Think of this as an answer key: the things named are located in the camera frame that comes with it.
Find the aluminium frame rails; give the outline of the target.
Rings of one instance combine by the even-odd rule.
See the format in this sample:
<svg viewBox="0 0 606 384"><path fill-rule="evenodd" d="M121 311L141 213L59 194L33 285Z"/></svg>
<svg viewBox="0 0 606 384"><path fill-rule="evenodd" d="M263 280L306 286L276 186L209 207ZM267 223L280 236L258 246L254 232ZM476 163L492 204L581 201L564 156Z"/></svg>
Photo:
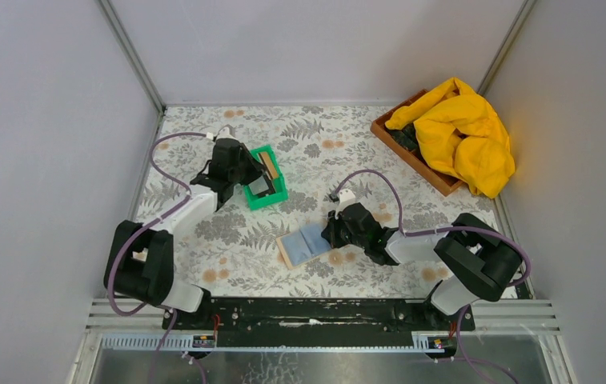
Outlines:
<svg viewBox="0 0 606 384"><path fill-rule="evenodd" d="M196 314L93 301L70 383L574 383L553 305L217 297Z"/></svg>

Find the gold magnetic stripe card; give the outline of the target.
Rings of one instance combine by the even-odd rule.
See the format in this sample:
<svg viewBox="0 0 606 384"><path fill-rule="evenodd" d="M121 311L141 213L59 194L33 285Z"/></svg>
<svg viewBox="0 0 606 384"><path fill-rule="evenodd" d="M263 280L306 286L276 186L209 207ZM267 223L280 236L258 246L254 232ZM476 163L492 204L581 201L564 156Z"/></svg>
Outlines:
<svg viewBox="0 0 606 384"><path fill-rule="evenodd" d="M271 181L277 180L280 177L280 172L275 165L275 161L272 156L267 151L262 151L258 153L260 162L265 166L265 170L267 172L267 176Z"/></svg>

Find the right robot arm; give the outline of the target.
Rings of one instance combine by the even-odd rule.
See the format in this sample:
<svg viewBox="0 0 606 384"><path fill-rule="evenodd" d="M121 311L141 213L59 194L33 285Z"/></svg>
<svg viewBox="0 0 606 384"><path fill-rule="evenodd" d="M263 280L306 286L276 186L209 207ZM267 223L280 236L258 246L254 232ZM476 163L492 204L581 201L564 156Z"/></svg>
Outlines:
<svg viewBox="0 0 606 384"><path fill-rule="evenodd" d="M515 242L469 213L449 227L403 232L381 225L362 204L353 203L330 212L320 236L332 249L359 247L379 265L437 257L451 277L435 285L422 309L423 321L435 330L475 301L498 301L509 286L525 280L515 277L520 269L530 271L528 256Z"/></svg>

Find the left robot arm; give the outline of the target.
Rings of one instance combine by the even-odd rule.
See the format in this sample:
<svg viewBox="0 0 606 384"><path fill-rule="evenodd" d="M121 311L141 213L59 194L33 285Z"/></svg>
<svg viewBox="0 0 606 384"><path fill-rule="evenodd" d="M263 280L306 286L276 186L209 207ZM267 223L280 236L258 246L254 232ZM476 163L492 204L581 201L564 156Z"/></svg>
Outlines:
<svg viewBox="0 0 606 384"><path fill-rule="evenodd" d="M147 224L124 220L115 229L103 283L109 297L121 294L143 306L181 311L181 319L200 329L211 320L208 291L175 277L175 232L191 230L217 212L237 185L265 182L269 170L240 141L217 138L208 160L188 183L183 198Z"/></svg>

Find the green plastic bin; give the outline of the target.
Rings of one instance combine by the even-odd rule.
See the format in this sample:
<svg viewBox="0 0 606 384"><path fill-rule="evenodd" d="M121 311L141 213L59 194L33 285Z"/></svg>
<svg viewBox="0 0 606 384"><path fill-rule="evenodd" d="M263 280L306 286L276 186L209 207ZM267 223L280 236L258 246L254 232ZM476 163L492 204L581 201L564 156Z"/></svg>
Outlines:
<svg viewBox="0 0 606 384"><path fill-rule="evenodd" d="M263 176L244 186L249 208L260 210L288 200L285 177L271 146L265 145L254 149L251 151L251 155L260 165L264 166L265 172Z"/></svg>

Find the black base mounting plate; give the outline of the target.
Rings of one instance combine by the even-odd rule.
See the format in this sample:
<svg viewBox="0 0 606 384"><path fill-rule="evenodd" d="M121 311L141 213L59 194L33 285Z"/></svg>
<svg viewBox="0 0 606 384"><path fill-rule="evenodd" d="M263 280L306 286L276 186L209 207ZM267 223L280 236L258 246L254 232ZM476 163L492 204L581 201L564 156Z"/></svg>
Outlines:
<svg viewBox="0 0 606 384"><path fill-rule="evenodd" d="M420 299L216 297L194 313L165 312L162 327L205 330L220 347L401 347L412 333L447 337L476 324L470 310L445 315Z"/></svg>

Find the brown wooden tray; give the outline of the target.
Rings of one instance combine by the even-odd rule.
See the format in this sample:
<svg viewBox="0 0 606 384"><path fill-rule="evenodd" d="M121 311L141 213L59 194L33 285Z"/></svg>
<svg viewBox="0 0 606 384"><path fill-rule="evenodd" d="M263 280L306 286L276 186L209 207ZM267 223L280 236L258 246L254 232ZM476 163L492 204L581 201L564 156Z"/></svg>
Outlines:
<svg viewBox="0 0 606 384"><path fill-rule="evenodd" d="M409 123L403 130L389 130L385 125L398 108L410 106L426 93L427 90L422 89L407 100L401 102L398 106L393 107L388 112L379 116L372 122L371 132L443 196L448 196L463 186L464 182L433 170L424 161L419 144L415 139L415 128L413 124Z"/></svg>

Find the yellow cloth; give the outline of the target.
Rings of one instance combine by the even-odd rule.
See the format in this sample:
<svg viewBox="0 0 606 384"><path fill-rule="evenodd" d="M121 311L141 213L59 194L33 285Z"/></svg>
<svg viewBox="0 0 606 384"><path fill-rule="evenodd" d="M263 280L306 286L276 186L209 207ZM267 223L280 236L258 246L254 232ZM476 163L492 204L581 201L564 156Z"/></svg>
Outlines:
<svg viewBox="0 0 606 384"><path fill-rule="evenodd" d="M472 194L496 198L516 172L511 138L499 115L459 78L397 108L384 123L390 131L409 125L427 166L465 182Z"/></svg>

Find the floral table mat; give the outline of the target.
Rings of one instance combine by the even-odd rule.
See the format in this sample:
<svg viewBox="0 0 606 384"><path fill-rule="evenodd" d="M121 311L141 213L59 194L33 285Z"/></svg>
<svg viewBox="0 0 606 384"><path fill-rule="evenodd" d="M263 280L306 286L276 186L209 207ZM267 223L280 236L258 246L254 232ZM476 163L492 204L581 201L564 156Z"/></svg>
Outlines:
<svg viewBox="0 0 606 384"><path fill-rule="evenodd" d="M214 296L422 298L449 270L436 256L378 266L353 246L289 269L275 240L331 210L343 184L384 226L408 231L448 226L461 213L497 226L492 200L466 187L443 196L370 130L382 106L171 107L160 126L137 220L148 222L180 200L212 152L203 137L232 126L250 149L270 146L287 200L251 210L241 186L215 214L177 234L175 278Z"/></svg>

